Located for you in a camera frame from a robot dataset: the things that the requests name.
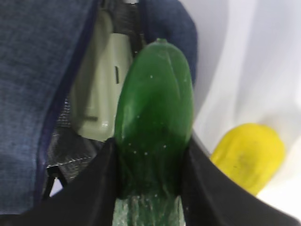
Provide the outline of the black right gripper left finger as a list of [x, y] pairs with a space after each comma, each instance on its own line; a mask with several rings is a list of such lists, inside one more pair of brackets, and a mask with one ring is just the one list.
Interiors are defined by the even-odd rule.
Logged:
[[4, 215], [2, 226], [111, 226], [117, 198], [115, 140], [108, 139], [97, 156], [65, 188], [19, 215]]

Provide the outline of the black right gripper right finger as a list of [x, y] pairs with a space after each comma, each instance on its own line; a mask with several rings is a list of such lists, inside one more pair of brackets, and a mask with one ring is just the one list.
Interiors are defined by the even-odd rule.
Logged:
[[299, 226], [289, 216], [232, 182], [192, 138], [182, 167], [181, 199], [188, 226]]

